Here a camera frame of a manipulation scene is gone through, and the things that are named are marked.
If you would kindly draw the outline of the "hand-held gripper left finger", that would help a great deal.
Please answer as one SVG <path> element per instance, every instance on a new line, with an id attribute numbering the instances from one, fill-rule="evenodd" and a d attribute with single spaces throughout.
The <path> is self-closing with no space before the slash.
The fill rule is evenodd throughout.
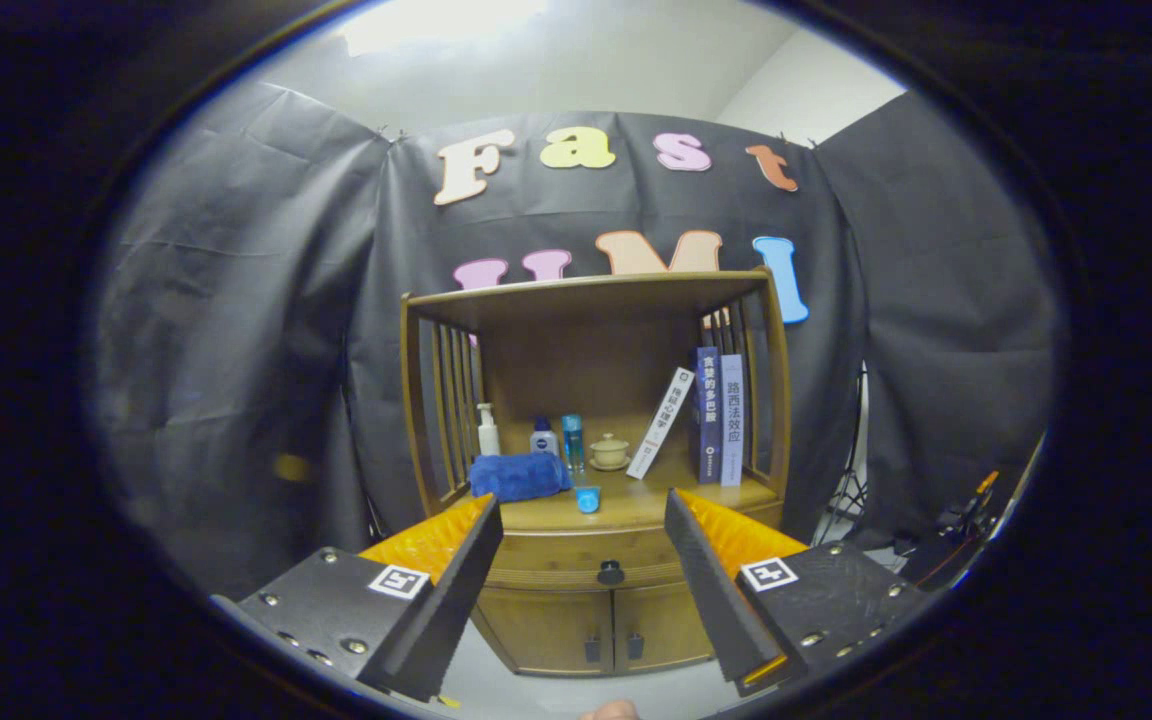
<path id="1" fill-rule="evenodd" d="M 314 550 L 241 600 L 211 602 L 316 683 L 430 702 L 502 538 L 498 498 L 477 497 L 361 553 Z"/>

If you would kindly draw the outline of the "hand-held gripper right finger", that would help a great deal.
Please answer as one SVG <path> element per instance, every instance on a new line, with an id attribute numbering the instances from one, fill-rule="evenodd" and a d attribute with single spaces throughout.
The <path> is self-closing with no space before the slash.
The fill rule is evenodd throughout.
<path id="1" fill-rule="evenodd" d="M 668 493 L 664 528 L 719 669 L 740 694 L 823 682 L 931 602 L 851 544 L 806 546 L 682 488 Z"/>

